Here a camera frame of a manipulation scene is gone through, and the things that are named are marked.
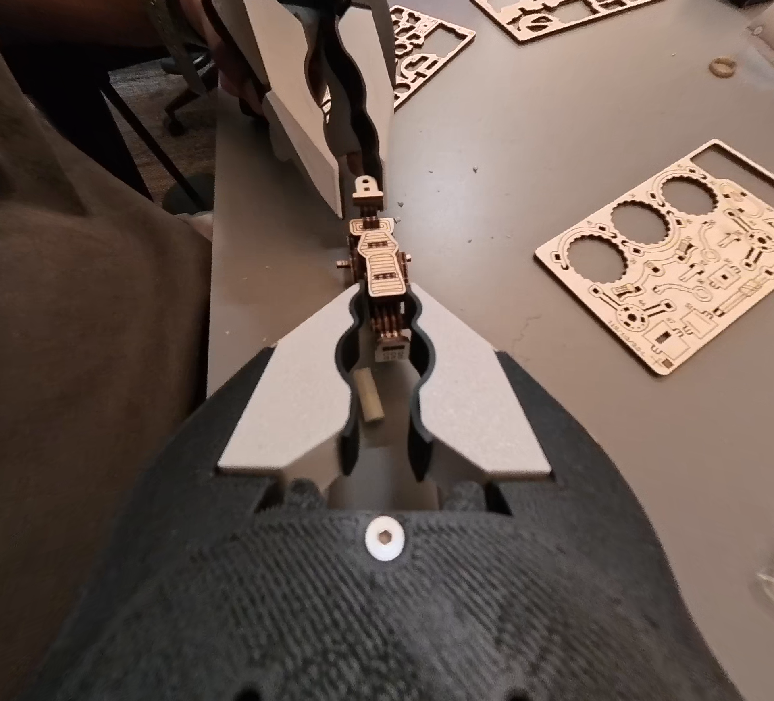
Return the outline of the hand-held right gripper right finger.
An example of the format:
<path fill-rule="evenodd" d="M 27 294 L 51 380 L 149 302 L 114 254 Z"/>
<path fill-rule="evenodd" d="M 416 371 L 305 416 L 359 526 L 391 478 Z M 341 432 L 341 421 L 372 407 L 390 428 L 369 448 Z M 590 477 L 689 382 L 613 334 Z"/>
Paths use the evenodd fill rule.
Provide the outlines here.
<path fill-rule="evenodd" d="M 499 353 L 423 289 L 406 301 L 408 457 L 417 481 L 492 483 L 552 474 Z"/>

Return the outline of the grey desk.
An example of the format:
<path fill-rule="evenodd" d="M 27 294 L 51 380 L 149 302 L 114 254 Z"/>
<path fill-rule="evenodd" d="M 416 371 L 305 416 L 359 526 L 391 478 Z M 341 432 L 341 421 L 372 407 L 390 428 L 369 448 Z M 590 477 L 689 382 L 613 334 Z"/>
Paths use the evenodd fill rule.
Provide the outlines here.
<path fill-rule="evenodd" d="M 658 535 L 691 617 L 734 683 L 772 651 L 772 292 L 667 376 L 657 375 L 536 260 L 535 251 L 712 139 L 772 173 L 772 69 L 747 14 L 663 0 L 518 44 L 471 0 L 388 0 L 475 29 L 396 115 L 385 192 L 423 289 L 528 375 L 614 463 Z M 208 392 L 354 284 L 340 219 L 267 121 L 218 89 Z M 359 358 L 385 417 L 358 398 L 341 505 L 389 506 L 419 482 L 408 457 L 410 359 L 378 363 L 361 295 Z"/>

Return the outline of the person's brown clothing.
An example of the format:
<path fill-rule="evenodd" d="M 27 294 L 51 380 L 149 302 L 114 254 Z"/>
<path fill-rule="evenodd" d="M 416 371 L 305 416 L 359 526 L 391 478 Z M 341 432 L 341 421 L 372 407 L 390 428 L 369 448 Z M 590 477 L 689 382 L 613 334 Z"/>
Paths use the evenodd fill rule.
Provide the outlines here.
<path fill-rule="evenodd" d="M 192 410 L 210 243 L 42 122 L 2 62 L 2 699 Z"/>

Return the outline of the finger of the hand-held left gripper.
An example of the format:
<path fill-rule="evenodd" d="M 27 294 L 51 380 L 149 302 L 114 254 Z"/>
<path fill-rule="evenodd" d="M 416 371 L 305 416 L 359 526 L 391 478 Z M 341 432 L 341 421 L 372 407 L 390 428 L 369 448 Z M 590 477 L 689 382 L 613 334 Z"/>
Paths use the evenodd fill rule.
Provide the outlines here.
<path fill-rule="evenodd" d="M 304 19 L 277 0 L 242 0 L 266 72 L 263 107 L 278 158 L 293 159 L 337 216 L 343 215 L 340 169 L 324 114 L 308 82 Z"/>
<path fill-rule="evenodd" d="M 350 7 L 325 26 L 334 149 L 359 152 L 363 173 L 376 180 L 386 180 L 394 115 L 394 50 L 387 45 L 368 8 Z"/>

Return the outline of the short wooden dowel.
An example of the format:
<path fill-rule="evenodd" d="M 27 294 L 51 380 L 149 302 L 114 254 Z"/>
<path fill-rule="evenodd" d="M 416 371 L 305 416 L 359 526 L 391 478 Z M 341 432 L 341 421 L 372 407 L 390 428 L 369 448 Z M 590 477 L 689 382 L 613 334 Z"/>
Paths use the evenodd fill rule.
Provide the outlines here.
<path fill-rule="evenodd" d="M 372 369 L 358 368 L 353 376 L 364 422 L 366 424 L 381 422 L 385 414 Z"/>

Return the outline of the wooden puzzle sheet round holes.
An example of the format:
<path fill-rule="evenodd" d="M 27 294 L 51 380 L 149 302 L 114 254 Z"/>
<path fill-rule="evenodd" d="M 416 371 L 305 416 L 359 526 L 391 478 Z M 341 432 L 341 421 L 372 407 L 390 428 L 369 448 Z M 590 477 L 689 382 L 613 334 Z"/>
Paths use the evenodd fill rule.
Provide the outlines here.
<path fill-rule="evenodd" d="M 535 251 L 536 260 L 625 347 L 667 376 L 772 292 L 772 205 L 699 164 L 712 139 Z"/>

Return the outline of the wooden puzzle sheet with cutouts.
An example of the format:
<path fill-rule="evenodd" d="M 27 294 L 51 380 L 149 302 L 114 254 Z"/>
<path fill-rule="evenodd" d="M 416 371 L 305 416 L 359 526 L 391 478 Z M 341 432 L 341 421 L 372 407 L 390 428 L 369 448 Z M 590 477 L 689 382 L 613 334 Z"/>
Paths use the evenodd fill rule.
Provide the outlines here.
<path fill-rule="evenodd" d="M 390 9 L 395 39 L 394 110 L 448 66 L 475 40 L 471 29 L 401 5 Z"/>

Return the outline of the wooden motorcycle model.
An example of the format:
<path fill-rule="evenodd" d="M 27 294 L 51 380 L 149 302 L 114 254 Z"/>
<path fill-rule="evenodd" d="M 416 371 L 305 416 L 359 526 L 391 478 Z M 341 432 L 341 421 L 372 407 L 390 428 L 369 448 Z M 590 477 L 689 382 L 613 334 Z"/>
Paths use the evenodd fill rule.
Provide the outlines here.
<path fill-rule="evenodd" d="M 410 257 L 399 248 L 394 219 L 382 216 L 384 194 L 376 178 L 355 178 L 352 203 L 358 216 L 348 222 L 349 259 L 338 261 L 337 267 L 349 270 L 353 282 L 362 286 L 375 361 L 405 360 L 412 338 L 406 322 Z"/>

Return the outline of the office chair base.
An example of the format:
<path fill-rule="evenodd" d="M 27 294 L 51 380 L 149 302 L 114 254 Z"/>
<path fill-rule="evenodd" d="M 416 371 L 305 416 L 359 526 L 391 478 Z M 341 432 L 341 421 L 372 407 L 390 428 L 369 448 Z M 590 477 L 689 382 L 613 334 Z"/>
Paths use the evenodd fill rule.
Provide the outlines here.
<path fill-rule="evenodd" d="M 204 94 L 187 87 L 164 107 L 162 124 L 166 131 L 173 137 L 179 137 L 187 132 L 187 128 L 177 117 L 177 112 L 185 106 L 192 104 L 201 96 L 207 96 L 218 86 L 218 68 L 209 53 L 205 52 L 194 59 L 193 65 L 198 69 L 201 83 L 204 86 Z"/>

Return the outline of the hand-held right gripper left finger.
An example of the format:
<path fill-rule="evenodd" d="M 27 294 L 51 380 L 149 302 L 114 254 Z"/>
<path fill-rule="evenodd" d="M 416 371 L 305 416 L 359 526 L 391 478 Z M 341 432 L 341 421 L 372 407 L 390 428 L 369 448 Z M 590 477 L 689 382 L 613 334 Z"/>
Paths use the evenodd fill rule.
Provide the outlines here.
<path fill-rule="evenodd" d="M 362 286 L 354 284 L 281 338 L 218 460 L 226 474 L 337 479 L 359 454 Z"/>

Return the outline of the person's left hand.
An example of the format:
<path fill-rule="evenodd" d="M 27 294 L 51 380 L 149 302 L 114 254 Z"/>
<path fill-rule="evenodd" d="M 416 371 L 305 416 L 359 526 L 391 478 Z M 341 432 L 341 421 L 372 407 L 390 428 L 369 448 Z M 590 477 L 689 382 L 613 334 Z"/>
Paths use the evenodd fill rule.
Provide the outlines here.
<path fill-rule="evenodd" d="M 228 33 L 223 32 L 219 25 L 213 25 L 208 17 L 204 17 L 202 27 L 210 54 L 219 70 L 221 88 L 238 99 L 246 115 L 265 118 L 262 102 L 266 89 L 248 64 L 247 58 Z"/>

